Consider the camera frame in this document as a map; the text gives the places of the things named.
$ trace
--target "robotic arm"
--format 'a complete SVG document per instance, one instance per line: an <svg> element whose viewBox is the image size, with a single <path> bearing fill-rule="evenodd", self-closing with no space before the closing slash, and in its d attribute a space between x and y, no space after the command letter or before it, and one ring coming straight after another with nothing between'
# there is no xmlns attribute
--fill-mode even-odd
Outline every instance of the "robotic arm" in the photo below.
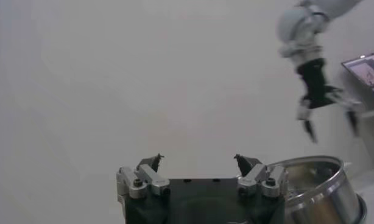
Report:
<svg viewBox="0 0 374 224"><path fill-rule="evenodd" d="M329 23L349 12L361 0L304 0L286 11L278 24L278 37L284 43L279 50L284 58L290 58L297 73L303 79L307 93L300 101L298 119L314 142L317 141L309 120L311 110L338 103L347 110L347 117L357 134L355 105L342 89L329 86L322 68L322 47L317 44L317 34L326 31Z"/></svg>

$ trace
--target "metal bracket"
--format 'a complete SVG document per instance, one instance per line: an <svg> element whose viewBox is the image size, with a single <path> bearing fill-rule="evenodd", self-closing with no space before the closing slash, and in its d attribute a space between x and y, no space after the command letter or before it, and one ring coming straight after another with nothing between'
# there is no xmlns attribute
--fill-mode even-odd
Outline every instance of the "metal bracket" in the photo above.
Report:
<svg viewBox="0 0 374 224"><path fill-rule="evenodd" d="M270 198L276 198L284 194L283 180L285 178L285 169L281 166L275 166L267 180L261 183L263 195Z"/></svg>
<svg viewBox="0 0 374 224"><path fill-rule="evenodd" d="M127 194L134 199L146 197L147 184L140 180L129 167L121 167L116 174L118 201Z"/></svg>
<svg viewBox="0 0 374 224"><path fill-rule="evenodd" d="M166 196L171 193L169 180L159 176L159 174L147 164L139 165L136 174L150 185L153 194Z"/></svg>
<svg viewBox="0 0 374 224"><path fill-rule="evenodd" d="M256 193L258 184L266 179L266 166L256 164L252 170L238 180L238 192L241 196L250 196Z"/></svg>

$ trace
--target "white wall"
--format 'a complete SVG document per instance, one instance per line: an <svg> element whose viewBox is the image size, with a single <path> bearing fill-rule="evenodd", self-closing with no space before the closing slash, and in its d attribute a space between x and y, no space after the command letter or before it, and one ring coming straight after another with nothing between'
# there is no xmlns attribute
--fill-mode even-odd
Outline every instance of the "white wall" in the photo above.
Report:
<svg viewBox="0 0 374 224"><path fill-rule="evenodd" d="M340 108L295 121L303 94L277 54L294 1L0 0L0 223L122 223L115 172L158 152L167 177L232 177L334 155L372 167ZM374 51L374 0L322 38L328 75Z"/></svg>

